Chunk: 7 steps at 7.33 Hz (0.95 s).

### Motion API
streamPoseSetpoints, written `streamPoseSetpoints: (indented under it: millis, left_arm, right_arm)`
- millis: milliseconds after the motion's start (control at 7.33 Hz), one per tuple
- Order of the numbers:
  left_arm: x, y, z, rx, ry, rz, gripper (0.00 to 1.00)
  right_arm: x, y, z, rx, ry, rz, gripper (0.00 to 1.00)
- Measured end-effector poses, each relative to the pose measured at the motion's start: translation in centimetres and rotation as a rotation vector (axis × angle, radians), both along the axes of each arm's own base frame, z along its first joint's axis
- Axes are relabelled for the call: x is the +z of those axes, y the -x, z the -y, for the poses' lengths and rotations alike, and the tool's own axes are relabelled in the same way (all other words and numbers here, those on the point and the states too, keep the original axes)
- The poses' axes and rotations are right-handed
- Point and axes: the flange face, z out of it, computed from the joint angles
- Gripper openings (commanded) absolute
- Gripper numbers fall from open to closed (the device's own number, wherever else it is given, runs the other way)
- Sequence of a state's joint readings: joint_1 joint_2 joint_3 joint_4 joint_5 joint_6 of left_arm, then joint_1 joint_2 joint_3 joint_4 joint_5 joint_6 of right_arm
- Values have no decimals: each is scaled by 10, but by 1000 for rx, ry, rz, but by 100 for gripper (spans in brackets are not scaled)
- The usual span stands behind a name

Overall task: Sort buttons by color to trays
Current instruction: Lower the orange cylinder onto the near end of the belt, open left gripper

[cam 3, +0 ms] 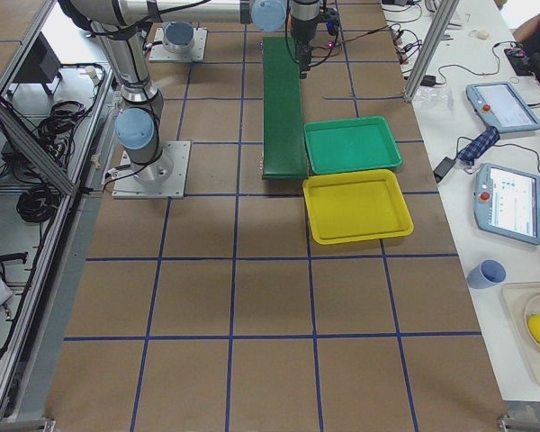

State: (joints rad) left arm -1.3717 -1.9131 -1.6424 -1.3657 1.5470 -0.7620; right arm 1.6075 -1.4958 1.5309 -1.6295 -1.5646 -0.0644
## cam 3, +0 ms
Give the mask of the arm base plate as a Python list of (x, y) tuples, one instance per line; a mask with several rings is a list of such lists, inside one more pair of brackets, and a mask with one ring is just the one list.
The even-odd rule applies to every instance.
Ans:
[(206, 28), (193, 28), (191, 38), (176, 43), (160, 27), (156, 31), (148, 60), (153, 63), (201, 63), (204, 61), (207, 35)]
[(161, 141), (160, 158), (144, 169), (131, 167), (130, 157), (124, 150), (121, 163), (127, 168), (112, 174), (112, 197), (115, 199), (181, 199), (190, 158), (190, 141)]

